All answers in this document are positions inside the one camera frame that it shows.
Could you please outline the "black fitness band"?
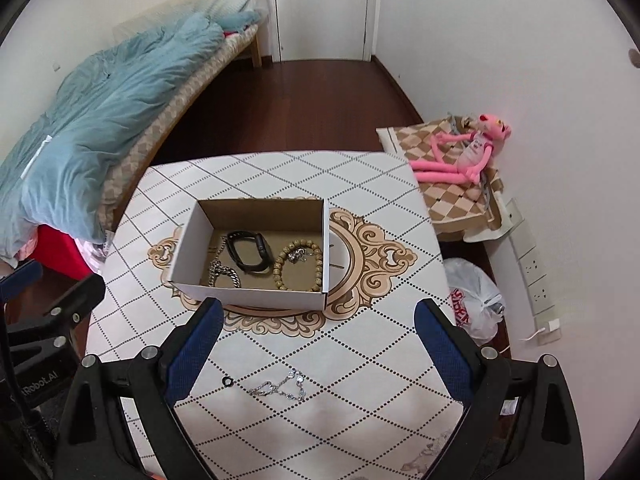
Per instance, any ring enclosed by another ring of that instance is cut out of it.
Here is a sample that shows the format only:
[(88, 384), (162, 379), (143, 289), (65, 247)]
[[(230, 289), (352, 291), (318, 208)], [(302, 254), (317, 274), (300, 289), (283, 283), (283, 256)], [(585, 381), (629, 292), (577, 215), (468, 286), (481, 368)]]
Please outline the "black fitness band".
[(266, 274), (272, 269), (272, 252), (262, 233), (231, 231), (226, 245), (231, 260), (243, 273)]

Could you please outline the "white plastic shopping bag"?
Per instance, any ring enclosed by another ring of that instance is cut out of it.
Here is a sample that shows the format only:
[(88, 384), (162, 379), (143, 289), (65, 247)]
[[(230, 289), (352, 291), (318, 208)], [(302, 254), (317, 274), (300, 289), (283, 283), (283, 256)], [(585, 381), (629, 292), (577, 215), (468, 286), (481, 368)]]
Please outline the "white plastic shopping bag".
[(478, 346), (488, 344), (503, 321), (501, 292), (479, 267), (461, 258), (444, 260), (456, 325), (463, 328)]

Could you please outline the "light blue duvet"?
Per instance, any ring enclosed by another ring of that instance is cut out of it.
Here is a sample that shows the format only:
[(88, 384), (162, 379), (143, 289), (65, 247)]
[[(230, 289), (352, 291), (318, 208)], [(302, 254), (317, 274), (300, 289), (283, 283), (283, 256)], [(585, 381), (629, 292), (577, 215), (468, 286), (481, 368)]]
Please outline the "light blue duvet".
[(1, 164), (1, 257), (23, 260), (40, 226), (90, 244), (108, 240), (107, 178), (178, 91), (253, 10), (193, 12), (90, 55)]

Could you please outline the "white diamond pattern tablecloth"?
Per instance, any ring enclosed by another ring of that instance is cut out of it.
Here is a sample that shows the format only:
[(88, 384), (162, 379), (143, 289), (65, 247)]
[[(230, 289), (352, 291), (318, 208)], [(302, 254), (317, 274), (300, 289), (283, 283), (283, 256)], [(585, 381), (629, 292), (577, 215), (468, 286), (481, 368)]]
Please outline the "white diamond pattern tablecloth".
[(221, 479), (417, 479), (462, 408), (414, 330), (416, 304), (449, 307), (422, 198), (396, 156), (277, 152), (152, 167), (103, 269), (87, 349), (104, 361), (159, 344), (192, 313), (167, 274), (197, 200), (319, 197), (331, 213), (324, 311), (229, 309), (183, 426)]

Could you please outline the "open white cardboard box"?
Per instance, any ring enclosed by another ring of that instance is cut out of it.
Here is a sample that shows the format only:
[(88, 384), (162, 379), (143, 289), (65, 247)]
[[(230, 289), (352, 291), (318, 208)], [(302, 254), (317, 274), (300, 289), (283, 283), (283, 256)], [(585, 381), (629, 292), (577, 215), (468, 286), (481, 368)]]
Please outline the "open white cardboard box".
[(318, 198), (198, 200), (168, 282), (194, 300), (321, 311), (329, 291), (329, 209)]

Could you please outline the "brown checkered side cushion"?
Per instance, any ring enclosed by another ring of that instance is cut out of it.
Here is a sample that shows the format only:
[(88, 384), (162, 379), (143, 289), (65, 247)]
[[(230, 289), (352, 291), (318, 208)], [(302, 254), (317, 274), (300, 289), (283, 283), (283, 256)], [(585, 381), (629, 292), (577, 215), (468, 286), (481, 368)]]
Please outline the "brown checkered side cushion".
[[(433, 136), (460, 136), (474, 129), (476, 118), (449, 115), (405, 127), (378, 128), (376, 134), (385, 153), (407, 162), (434, 162)], [(437, 237), (445, 242), (467, 243), (498, 240), (521, 221), (514, 203), (503, 197), (503, 182), (492, 160), (476, 183), (421, 182), (419, 190), (431, 216)]]

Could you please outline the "pink panther plush toy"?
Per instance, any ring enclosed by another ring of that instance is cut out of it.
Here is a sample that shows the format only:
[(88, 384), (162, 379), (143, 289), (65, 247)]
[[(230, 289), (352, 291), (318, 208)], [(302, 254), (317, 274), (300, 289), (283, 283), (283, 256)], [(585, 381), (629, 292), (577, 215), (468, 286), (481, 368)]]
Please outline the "pink panther plush toy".
[[(458, 134), (439, 132), (431, 137), (434, 160), (410, 160), (409, 166), (419, 183), (477, 185), (488, 162), (512, 134), (509, 124), (491, 114), (467, 120), (463, 130), (464, 133)], [(463, 151), (454, 162), (446, 162), (440, 148), (456, 143), (464, 145)]]

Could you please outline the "bed with checkered mattress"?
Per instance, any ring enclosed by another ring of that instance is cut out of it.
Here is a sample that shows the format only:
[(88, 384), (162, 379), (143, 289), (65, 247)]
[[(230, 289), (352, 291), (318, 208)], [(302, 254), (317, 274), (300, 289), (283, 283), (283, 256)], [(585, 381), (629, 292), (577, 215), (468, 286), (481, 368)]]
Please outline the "bed with checkered mattress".
[(218, 50), (202, 64), (146, 128), (126, 157), (112, 168), (104, 184), (98, 208), (100, 226), (113, 232), (124, 215), (146, 168), (180, 118), (213, 79), (235, 60), (249, 58), (255, 68), (262, 67), (258, 29), (269, 14), (268, 0), (166, 0), (130, 18), (114, 28), (114, 38), (128, 39), (136, 32), (194, 13), (210, 15), (215, 21), (227, 21), (224, 41)]

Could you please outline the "white door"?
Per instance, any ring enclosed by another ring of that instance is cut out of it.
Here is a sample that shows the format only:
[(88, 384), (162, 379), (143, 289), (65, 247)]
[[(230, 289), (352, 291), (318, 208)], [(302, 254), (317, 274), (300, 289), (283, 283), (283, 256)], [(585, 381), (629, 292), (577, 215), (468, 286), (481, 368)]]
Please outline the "white door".
[(376, 0), (273, 0), (280, 62), (368, 62)]

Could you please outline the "white wall power strip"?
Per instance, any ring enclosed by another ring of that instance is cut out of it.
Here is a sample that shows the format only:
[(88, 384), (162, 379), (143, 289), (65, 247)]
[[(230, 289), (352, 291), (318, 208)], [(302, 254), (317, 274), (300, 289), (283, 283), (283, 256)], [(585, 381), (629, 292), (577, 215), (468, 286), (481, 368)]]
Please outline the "white wall power strip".
[(555, 309), (548, 273), (535, 237), (514, 198), (506, 203), (506, 212), (512, 224), (509, 240), (524, 281), (535, 331), (543, 322), (560, 319), (560, 315)]

